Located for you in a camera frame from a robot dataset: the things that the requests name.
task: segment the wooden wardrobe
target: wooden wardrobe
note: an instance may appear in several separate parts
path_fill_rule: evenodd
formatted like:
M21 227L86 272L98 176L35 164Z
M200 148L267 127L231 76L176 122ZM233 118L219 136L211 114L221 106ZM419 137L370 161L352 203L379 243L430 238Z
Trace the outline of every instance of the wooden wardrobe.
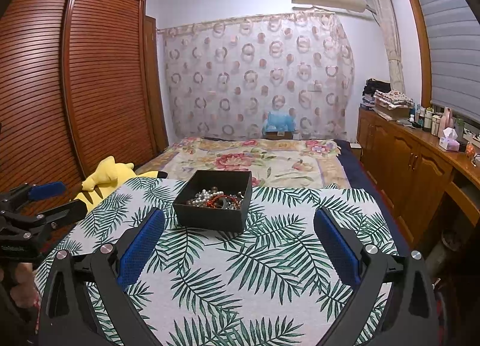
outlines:
M11 2L0 19L0 191L61 180L70 193L38 206L63 204L103 158L140 166L165 149L144 17L145 0Z

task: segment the yellow stuffed toy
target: yellow stuffed toy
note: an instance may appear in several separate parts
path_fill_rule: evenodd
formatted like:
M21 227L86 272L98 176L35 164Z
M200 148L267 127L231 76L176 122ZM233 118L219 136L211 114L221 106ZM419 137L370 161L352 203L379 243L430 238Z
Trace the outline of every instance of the yellow stuffed toy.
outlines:
M134 177L158 177L158 171L149 171L137 176L133 170L133 163L115 163L114 157L107 157L98 164L95 172L82 182L83 191L75 199L82 200L87 206L88 213L90 213L104 198L109 196L128 179Z

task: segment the pink tissue box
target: pink tissue box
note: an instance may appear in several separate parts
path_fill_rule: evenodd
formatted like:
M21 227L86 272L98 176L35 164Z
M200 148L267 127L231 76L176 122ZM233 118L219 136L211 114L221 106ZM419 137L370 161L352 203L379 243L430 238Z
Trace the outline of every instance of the pink tissue box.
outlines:
M447 151L458 151L460 143L450 138L440 138L440 147Z

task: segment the patterned curtain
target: patterned curtain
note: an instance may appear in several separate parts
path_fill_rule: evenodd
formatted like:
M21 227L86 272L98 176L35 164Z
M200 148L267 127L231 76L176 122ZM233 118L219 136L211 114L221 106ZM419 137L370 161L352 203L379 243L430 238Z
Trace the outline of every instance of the patterned curtain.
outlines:
M354 62L335 14L225 19L165 31L177 136L261 138L269 112L304 138L344 139Z

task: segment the palm leaf pattern tablecloth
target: palm leaf pattern tablecloth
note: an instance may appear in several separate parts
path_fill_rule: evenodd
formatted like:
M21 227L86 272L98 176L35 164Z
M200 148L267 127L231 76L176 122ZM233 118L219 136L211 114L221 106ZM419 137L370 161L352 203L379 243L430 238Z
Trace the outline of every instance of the palm leaf pattern tablecloth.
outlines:
M39 267L41 291L55 253L89 253L115 242L153 206L166 229L135 285L135 307L164 345L316 344L351 294L315 235L316 207L328 208L364 243L396 253L387 224L363 189L258 187L240 234L184 228L172 202L184 181L136 177L127 181L58 245ZM357 343L371 338L386 303L384 284ZM105 335L121 341L95 285L88 285Z

